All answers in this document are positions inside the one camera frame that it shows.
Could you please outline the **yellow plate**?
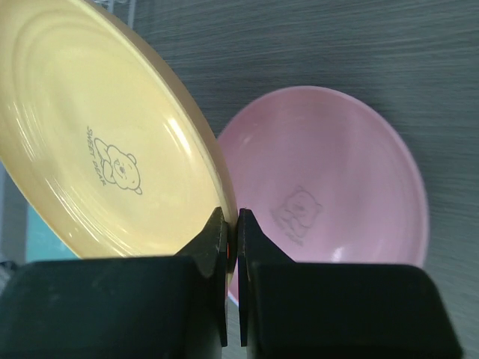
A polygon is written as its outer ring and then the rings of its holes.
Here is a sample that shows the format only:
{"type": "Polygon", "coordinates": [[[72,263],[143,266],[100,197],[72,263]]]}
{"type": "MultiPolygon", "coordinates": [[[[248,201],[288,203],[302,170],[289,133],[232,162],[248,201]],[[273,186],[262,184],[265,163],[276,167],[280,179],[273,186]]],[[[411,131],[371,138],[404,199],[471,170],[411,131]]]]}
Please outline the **yellow plate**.
{"type": "Polygon", "coordinates": [[[219,144],[157,52],[90,1],[1,3],[1,161],[78,257],[172,255],[216,208],[219,144]]]}

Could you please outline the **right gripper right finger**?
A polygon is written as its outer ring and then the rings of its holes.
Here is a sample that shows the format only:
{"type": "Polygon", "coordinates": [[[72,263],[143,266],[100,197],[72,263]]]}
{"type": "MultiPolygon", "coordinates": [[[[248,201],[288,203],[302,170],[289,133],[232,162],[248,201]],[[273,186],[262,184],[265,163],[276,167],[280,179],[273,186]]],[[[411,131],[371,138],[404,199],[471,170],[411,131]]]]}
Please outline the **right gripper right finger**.
{"type": "Polygon", "coordinates": [[[415,266],[297,263],[241,209],[240,340],[249,358],[459,358],[439,291],[415,266]]]}

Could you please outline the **blue plate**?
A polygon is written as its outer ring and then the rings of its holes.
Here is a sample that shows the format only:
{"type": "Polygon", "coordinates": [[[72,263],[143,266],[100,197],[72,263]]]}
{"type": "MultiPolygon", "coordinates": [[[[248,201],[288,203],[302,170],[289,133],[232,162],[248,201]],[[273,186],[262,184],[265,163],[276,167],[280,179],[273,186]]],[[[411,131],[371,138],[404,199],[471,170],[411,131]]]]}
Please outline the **blue plate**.
{"type": "Polygon", "coordinates": [[[237,307],[239,307],[239,302],[238,300],[232,295],[232,293],[228,293],[228,297],[229,299],[234,303],[234,305],[236,305],[237,307]]]}

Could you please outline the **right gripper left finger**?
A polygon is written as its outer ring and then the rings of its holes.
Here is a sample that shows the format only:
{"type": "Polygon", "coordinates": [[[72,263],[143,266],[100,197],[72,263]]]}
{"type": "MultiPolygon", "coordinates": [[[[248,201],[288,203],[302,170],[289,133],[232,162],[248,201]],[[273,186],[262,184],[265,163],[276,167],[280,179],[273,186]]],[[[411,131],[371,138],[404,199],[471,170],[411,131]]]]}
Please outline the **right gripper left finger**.
{"type": "Polygon", "coordinates": [[[33,262],[1,293],[3,358],[220,358],[228,226],[214,209],[177,254],[33,262]]]}

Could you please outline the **pink plate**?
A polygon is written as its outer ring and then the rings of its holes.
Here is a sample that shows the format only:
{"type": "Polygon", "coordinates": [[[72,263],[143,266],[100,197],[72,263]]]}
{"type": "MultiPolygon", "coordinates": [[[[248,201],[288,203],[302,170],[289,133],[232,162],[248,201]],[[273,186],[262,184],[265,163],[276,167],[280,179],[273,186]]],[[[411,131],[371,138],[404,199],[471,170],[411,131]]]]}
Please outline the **pink plate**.
{"type": "Polygon", "coordinates": [[[403,139],[371,107],[295,86],[248,104],[218,138],[237,205],[292,260],[423,266],[427,194],[403,139]]]}

